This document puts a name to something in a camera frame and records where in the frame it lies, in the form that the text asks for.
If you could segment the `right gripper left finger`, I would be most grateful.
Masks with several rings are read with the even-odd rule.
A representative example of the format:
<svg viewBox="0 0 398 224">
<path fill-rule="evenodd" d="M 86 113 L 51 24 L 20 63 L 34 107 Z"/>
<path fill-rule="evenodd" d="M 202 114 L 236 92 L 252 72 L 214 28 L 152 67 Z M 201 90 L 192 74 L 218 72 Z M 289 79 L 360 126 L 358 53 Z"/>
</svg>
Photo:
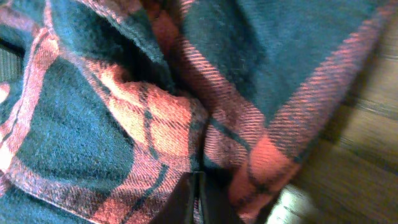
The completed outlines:
<svg viewBox="0 0 398 224">
<path fill-rule="evenodd" d="M 194 174 L 184 173 L 150 224 L 193 224 L 196 181 Z"/>
</svg>

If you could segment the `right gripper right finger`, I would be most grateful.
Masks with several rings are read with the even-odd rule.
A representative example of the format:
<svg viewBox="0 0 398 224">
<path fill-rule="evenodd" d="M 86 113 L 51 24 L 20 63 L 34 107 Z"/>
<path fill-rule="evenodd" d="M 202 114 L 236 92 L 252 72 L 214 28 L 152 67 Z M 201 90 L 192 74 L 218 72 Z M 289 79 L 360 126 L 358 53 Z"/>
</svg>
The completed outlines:
<svg viewBox="0 0 398 224">
<path fill-rule="evenodd" d="M 228 196 L 204 172 L 198 173 L 200 206 L 204 224 L 243 224 Z"/>
</svg>

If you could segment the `red navy plaid shirt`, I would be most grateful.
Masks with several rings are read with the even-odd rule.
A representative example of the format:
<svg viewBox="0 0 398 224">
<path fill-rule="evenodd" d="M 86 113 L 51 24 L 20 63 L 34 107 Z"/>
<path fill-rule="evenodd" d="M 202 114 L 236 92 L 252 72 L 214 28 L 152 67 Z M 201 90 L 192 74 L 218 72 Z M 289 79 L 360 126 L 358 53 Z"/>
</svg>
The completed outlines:
<svg viewBox="0 0 398 224">
<path fill-rule="evenodd" d="M 266 220 L 396 1 L 2 1 L 1 222 Z"/>
</svg>

